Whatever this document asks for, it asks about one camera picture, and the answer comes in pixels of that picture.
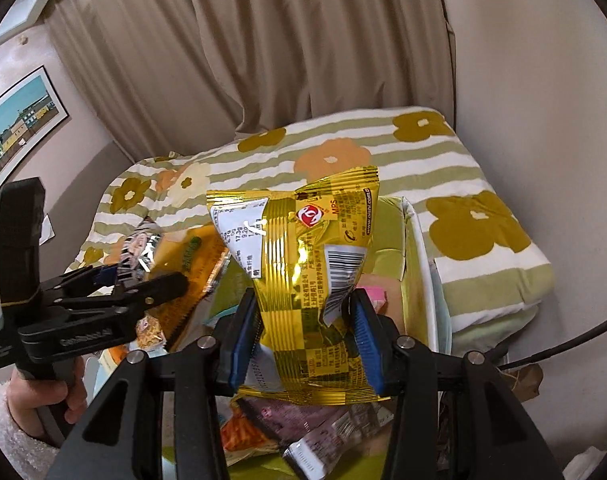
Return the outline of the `person left hand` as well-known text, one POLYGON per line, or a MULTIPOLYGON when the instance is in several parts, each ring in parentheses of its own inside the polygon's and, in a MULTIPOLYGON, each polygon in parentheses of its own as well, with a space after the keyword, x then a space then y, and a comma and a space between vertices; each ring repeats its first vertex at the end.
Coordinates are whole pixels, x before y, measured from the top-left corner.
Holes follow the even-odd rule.
POLYGON ((74 361, 74 385, 53 380, 26 379, 20 370, 12 370, 12 378, 6 390, 9 413, 15 423, 30 437, 43 439, 45 429, 38 417, 38 408, 64 402, 67 405, 64 419, 74 425, 87 408, 87 392, 83 378, 84 360, 78 356, 74 361))

